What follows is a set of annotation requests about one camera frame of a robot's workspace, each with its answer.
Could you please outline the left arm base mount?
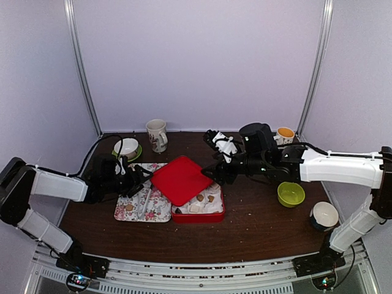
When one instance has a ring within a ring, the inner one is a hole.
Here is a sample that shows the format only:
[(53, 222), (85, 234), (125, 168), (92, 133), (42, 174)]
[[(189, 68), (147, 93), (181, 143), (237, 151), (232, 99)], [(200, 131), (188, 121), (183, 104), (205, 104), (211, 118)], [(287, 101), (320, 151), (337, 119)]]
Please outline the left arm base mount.
[(107, 258), (84, 254), (81, 242), (74, 238), (65, 253), (52, 249), (50, 254), (56, 255), (58, 268), (70, 271), (66, 277), (66, 287), (72, 293), (85, 291), (94, 279), (105, 278), (110, 264)]

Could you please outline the metal tongs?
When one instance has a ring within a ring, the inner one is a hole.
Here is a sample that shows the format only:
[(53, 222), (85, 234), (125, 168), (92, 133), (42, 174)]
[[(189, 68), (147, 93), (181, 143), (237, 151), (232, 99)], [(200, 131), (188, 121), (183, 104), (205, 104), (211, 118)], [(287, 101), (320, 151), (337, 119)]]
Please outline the metal tongs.
[(148, 190), (148, 193), (146, 194), (146, 198), (145, 198), (145, 202), (144, 202), (143, 206), (141, 206), (141, 197), (139, 197), (138, 211), (137, 211), (137, 218), (138, 219), (141, 219), (143, 217), (144, 213), (146, 212), (149, 199), (151, 198), (152, 191), (153, 191), (153, 183), (151, 183), (149, 186), (149, 190)]

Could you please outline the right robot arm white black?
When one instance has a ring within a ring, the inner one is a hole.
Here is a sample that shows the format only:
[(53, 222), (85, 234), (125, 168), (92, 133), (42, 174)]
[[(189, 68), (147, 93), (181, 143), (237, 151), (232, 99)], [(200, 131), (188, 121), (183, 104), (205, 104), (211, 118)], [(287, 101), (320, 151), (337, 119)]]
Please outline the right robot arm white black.
[(377, 224), (391, 219), (391, 147), (370, 153), (324, 151), (308, 142), (278, 143), (268, 124), (242, 127), (240, 140), (207, 130), (205, 143), (215, 163), (202, 174), (219, 185), (233, 184), (239, 175), (262, 175), (277, 182), (339, 183), (369, 188), (363, 204), (326, 236), (314, 257), (327, 270), (355, 241)]

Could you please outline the red box lid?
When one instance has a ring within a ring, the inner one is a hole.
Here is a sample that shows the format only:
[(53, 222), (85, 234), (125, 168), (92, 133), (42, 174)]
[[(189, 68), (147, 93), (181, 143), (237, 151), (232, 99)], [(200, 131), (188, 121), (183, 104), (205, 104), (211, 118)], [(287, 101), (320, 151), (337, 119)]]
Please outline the red box lid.
[(186, 156), (179, 156), (154, 172), (152, 184), (175, 206), (183, 206), (213, 183), (202, 168)]

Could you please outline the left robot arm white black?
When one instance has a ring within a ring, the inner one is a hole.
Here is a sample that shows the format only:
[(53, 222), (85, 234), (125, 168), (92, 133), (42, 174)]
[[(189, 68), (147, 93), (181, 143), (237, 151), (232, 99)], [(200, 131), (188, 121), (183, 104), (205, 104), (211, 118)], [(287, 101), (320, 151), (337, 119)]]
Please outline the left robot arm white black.
[(88, 267), (82, 245), (31, 206), (31, 197), (96, 204), (108, 194), (131, 197), (153, 173), (111, 154), (96, 156), (83, 176), (70, 175), (13, 157), (1, 171), (1, 220), (54, 250), (75, 272)]

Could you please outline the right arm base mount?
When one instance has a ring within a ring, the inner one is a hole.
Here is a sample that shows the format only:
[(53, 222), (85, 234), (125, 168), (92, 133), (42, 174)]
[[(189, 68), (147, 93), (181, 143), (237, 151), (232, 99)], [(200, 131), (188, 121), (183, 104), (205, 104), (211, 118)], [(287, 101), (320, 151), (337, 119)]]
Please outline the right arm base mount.
[(329, 291), (337, 286), (336, 269), (346, 264), (343, 253), (330, 248), (330, 234), (323, 240), (316, 254), (293, 259), (297, 277), (312, 276), (313, 286), (317, 290)]

